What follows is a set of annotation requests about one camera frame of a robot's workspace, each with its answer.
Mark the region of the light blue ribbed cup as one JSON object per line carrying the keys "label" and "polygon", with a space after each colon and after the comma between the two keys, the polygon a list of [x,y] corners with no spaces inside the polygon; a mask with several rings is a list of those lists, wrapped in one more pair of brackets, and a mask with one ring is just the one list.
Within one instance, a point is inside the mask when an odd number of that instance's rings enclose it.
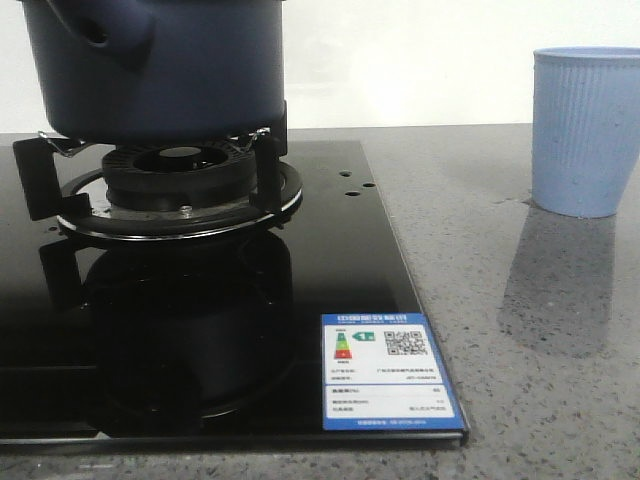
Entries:
{"label": "light blue ribbed cup", "polygon": [[536,50],[534,203],[572,217],[612,216],[638,158],[639,50]]}

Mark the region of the dark blue cooking pot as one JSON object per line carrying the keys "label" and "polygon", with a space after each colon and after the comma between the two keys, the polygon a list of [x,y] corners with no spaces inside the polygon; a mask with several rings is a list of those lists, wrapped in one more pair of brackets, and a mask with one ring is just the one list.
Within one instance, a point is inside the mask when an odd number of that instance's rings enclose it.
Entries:
{"label": "dark blue cooking pot", "polygon": [[206,140],[285,110],[279,1],[26,1],[47,119],[94,143]]}

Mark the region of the black metal pot support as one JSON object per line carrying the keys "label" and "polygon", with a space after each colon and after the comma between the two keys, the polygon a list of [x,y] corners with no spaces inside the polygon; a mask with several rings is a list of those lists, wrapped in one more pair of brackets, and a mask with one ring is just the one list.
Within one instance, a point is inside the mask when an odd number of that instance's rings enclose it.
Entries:
{"label": "black metal pot support", "polygon": [[14,143],[18,175],[29,215],[34,220],[56,218],[70,235],[108,242],[173,242],[223,237],[289,221],[302,200],[302,179],[282,161],[287,153],[287,118],[237,135],[202,142],[227,141],[256,160],[256,185],[245,196],[206,208],[182,206],[176,211],[138,211],[119,207],[107,198],[100,168],[58,180],[54,158],[71,158],[88,143],[52,138],[44,133]]}

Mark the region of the blue energy label sticker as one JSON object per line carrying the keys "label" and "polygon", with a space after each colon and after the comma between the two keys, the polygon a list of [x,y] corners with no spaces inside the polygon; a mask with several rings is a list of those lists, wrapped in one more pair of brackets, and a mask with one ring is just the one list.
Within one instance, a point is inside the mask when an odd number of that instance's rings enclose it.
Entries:
{"label": "blue energy label sticker", "polygon": [[337,313],[321,321],[325,430],[465,429],[424,314]]}

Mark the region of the black round gas burner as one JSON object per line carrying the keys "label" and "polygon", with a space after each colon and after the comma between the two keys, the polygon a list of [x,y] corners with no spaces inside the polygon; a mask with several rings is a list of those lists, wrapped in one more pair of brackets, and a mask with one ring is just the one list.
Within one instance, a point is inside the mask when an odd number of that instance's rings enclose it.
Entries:
{"label": "black round gas burner", "polygon": [[102,159],[111,203],[138,211],[206,208],[247,195],[256,160],[227,141],[121,146]]}

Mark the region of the black glass gas stove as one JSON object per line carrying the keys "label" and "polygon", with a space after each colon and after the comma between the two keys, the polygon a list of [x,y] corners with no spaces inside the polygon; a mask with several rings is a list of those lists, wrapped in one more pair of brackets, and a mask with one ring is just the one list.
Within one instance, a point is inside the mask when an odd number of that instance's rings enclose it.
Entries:
{"label": "black glass gas stove", "polygon": [[[303,198],[283,227],[120,243],[32,219],[17,141],[1,149],[3,452],[467,440],[461,407],[461,432],[323,428],[321,317],[424,314],[358,143],[290,144]],[[59,183],[109,151],[56,156]]]}

